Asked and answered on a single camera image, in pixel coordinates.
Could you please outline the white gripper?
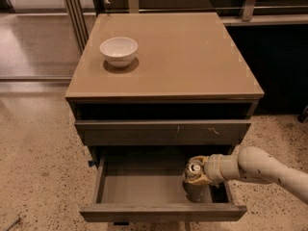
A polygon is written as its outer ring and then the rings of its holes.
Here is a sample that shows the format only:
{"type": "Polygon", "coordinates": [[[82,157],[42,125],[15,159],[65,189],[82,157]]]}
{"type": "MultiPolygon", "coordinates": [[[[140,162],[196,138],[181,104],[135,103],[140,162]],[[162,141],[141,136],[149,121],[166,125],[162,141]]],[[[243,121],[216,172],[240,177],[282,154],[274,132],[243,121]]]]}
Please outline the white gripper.
{"type": "Polygon", "coordinates": [[[208,157],[199,155],[188,160],[189,164],[198,163],[204,167],[205,174],[189,175],[184,174],[184,181],[194,186],[218,184],[229,180],[238,180],[240,170],[237,155],[213,154],[208,157]]]}

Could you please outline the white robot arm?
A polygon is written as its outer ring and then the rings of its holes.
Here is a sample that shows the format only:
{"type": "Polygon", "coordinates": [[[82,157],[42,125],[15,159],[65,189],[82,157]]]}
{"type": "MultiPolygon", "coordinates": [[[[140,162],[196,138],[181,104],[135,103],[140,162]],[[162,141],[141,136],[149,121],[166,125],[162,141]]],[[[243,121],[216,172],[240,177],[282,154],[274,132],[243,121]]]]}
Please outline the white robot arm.
{"type": "Polygon", "coordinates": [[[258,147],[245,147],[232,155],[192,157],[183,176],[187,184],[195,186],[217,186],[230,180],[274,183],[308,203],[308,174],[285,166],[258,147]]]}

